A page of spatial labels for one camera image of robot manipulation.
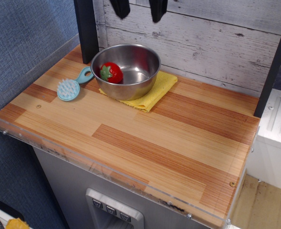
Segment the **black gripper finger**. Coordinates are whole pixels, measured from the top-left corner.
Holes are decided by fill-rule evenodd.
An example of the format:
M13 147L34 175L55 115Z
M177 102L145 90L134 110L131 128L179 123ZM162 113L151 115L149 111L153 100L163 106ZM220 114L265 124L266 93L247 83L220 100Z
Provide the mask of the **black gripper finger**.
M130 13L129 0L110 0L110 3L120 19L124 19Z
M149 0L152 20L158 23L167 12L168 0Z

